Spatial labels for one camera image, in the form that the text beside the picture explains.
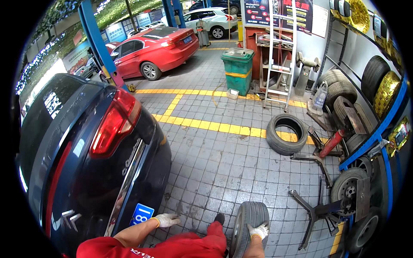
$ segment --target shoe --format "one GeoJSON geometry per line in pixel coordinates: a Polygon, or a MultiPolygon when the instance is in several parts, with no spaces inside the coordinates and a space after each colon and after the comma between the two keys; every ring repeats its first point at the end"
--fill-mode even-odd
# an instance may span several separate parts
{"type": "Polygon", "coordinates": [[[214,221],[218,221],[221,225],[224,225],[225,216],[222,213],[218,213],[214,221]]]}

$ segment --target rear windshield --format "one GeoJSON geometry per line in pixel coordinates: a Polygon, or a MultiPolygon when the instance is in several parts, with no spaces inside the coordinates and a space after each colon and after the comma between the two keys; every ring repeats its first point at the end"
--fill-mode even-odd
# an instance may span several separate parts
{"type": "Polygon", "coordinates": [[[58,73],[39,92],[21,126],[20,169],[28,185],[37,150],[49,125],[83,81],[58,73]]]}
{"type": "Polygon", "coordinates": [[[151,31],[148,31],[148,33],[146,33],[145,35],[142,35],[141,37],[155,39],[155,40],[163,39],[164,37],[178,30],[179,28],[174,28],[174,27],[159,27],[159,28],[154,28],[151,31]]]}

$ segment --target red uniform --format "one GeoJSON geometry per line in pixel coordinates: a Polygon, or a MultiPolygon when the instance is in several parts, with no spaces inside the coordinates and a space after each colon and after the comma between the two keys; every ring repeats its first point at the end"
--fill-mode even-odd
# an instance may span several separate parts
{"type": "Polygon", "coordinates": [[[222,258],[227,241],[222,225],[215,221],[200,238],[195,233],[182,233],[170,237],[154,248],[124,247],[113,237],[98,237],[81,243],[78,258],[222,258]]]}

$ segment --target human arm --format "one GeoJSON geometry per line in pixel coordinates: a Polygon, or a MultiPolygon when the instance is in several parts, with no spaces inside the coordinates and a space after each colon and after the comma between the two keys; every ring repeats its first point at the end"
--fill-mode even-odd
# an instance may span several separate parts
{"type": "Polygon", "coordinates": [[[263,224],[256,228],[248,224],[247,228],[251,236],[251,243],[242,258],[265,258],[262,240],[266,238],[270,232],[268,221],[264,221],[263,224]]]}
{"type": "Polygon", "coordinates": [[[121,242],[124,247],[136,247],[157,227],[170,227],[179,223],[180,219],[176,214],[159,214],[147,221],[120,231],[113,238],[121,242]]]}

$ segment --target blue license plate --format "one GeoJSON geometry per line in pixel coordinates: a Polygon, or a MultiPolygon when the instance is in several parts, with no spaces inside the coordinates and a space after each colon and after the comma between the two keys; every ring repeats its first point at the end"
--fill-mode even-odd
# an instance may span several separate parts
{"type": "Polygon", "coordinates": [[[191,36],[188,36],[188,37],[186,37],[186,38],[184,38],[183,39],[183,42],[186,44],[186,43],[188,43],[188,42],[191,42],[192,41],[192,37],[191,36]]]}
{"type": "Polygon", "coordinates": [[[143,204],[137,204],[135,211],[133,212],[133,217],[129,226],[133,226],[141,222],[147,221],[148,219],[152,218],[154,211],[155,210],[151,207],[145,206],[143,204]]]}

